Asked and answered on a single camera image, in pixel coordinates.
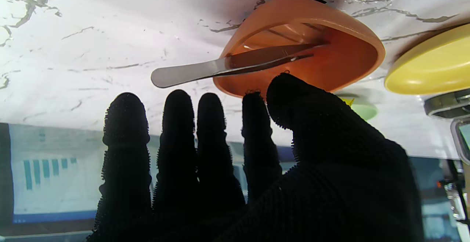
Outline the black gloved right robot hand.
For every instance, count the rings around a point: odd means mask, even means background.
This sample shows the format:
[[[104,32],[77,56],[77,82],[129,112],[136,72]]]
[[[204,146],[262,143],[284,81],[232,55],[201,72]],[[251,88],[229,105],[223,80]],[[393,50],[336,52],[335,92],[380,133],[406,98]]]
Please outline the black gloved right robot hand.
[[[151,195],[143,103],[117,96],[88,242],[423,242],[422,206],[406,151],[332,93],[281,73],[242,98],[245,201],[221,101],[194,113],[173,90],[163,108]]]

